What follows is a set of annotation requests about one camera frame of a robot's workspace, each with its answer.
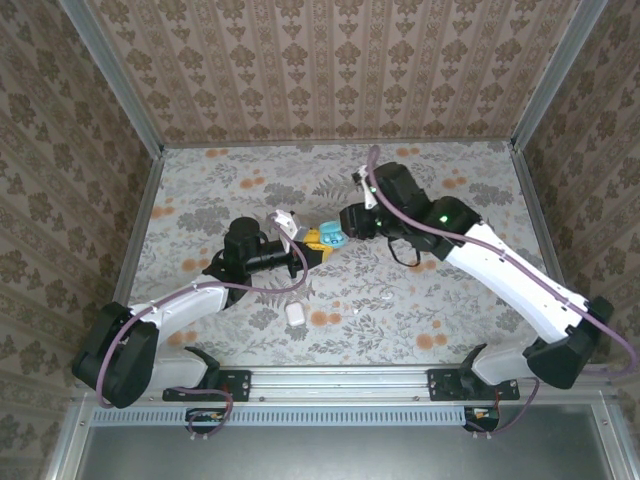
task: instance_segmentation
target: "patterned floor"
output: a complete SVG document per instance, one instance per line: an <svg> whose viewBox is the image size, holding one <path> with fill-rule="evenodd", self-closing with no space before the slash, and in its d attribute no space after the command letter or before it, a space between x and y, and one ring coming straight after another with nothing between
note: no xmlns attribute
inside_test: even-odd
<svg viewBox="0 0 640 480"><path fill-rule="evenodd" d="M351 173L368 145L238 147L165 152L132 300L163 295L192 280L222 246L234 218L265 226L276 208L310 226L362 201ZM538 245L506 142L388 144L380 163L407 165L431 198L454 195L478 211L518 253L541 267ZM408 248L399 254L412 258ZM254 285L290 284L286 269ZM286 323L301 301L306 325ZM249 293L233 308L170 338L195 344L223 365L418 364L459 362L478 343L521 334L528 325L479 282L424 255L406 268L384 239L352 241L287 295Z"/></svg>

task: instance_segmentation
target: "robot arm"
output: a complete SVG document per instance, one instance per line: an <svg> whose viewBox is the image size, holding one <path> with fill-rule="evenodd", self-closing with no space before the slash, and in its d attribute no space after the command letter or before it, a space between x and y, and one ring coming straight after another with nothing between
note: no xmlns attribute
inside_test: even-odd
<svg viewBox="0 0 640 480"><path fill-rule="evenodd" d="M309 268L325 262L334 246L339 246L336 242L324 242L319 230L301 226L292 213L278 210L275 221L296 243ZM241 289L200 285L218 280L251 286L253 273L285 265L292 278L302 270L301 259L289 249L288 241L268 241L253 218L234 220L224 237L224 248L190 283L193 291L185 293L183 286L129 308L116 302L104 306L74 358L73 374L95 389L107 349L118 331L134 315L151 308L151 313L141 317L116 348L104 378L104 398L114 406L124 408L145 391L172 387L215 388L219 363L194 347L169 347L167 339L204 315L233 306L246 293Z"/></svg>
<svg viewBox="0 0 640 480"><path fill-rule="evenodd" d="M430 200L403 165L395 162L374 171L381 193L408 217L446 232L489 243L519 262L539 280L561 293L584 312L606 323L613 307L598 297L592 302L557 284L500 240L481 217L460 200L443 197ZM367 167L353 175L364 190L364 202L340 213L342 228L350 237L367 239L381 234L391 243L408 241L418 252L430 252L438 259L472 275L518 311L534 328L537 337L510 344L480 345L463 362L462 383L467 386L498 385L503 381L536 375L558 388L570 388L595 349L599 330L579 314L556 301L541 286L504 258L473 243L425 233L399 220L375 198Z"/></svg>

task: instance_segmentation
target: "yellow object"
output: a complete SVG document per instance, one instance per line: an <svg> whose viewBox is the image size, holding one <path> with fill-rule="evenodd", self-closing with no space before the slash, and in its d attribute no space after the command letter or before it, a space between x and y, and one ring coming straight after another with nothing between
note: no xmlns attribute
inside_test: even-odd
<svg viewBox="0 0 640 480"><path fill-rule="evenodd" d="M322 251L322 263L326 262L329 259L331 252L333 252L333 247L320 243L320 231L315 228L309 229L309 233L305 235L302 243L311 250Z"/></svg>

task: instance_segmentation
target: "small white box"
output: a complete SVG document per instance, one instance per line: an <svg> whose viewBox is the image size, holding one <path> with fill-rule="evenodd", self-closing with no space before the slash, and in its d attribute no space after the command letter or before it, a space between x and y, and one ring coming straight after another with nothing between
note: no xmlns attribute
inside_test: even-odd
<svg viewBox="0 0 640 480"><path fill-rule="evenodd" d="M287 314L287 323L292 327L298 327L304 325L306 322L304 315L304 305L300 302L290 303L284 307L284 311Z"/></svg>

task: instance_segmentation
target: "floral wallpaper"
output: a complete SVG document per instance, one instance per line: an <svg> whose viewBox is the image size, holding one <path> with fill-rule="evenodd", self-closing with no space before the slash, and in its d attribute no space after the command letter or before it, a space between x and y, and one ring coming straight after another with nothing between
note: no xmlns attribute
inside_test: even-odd
<svg viewBox="0 0 640 480"><path fill-rule="evenodd" d="M56 1L0 2L0 478L38 478L150 158Z"/></svg>
<svg viewBox="0 0 640 480"><path fill-rule="evenodd" d="M295 211L303 224L337 219L362 200L351 174L369 145L176 149L147 230L132 301L170 292L197 276L222 248L229 223ZM432 198L468 202L521 255L542 267L507 142L383 144L381 162L407 165ZM398 245L413 263L414 252ZM414 268L395 263L384 238L350 241L310 271L290 294L248 293L169 338L197 345L223 365L370 365L460 362L476 344L528 331L520 316L481 283L428 254ZM286 268L253 284L289 285ZM300 301L307 323L288 326L284 307Z"/></svg>
<svg viewBox="0 0 640 480"><path fill-rule="evenodd" d="M578 0L88 0L170 146L507 138Z"/></svg>
<svg viewBox="0 0 640 480"><path fill-rule="evenodd" d="M609 1L525 157L566 279L640 347L640 3ZM603 352L609 351L603 345ZM626 362L611 346L610 360ZM640 437L640 380L620 395Z"/></svg>

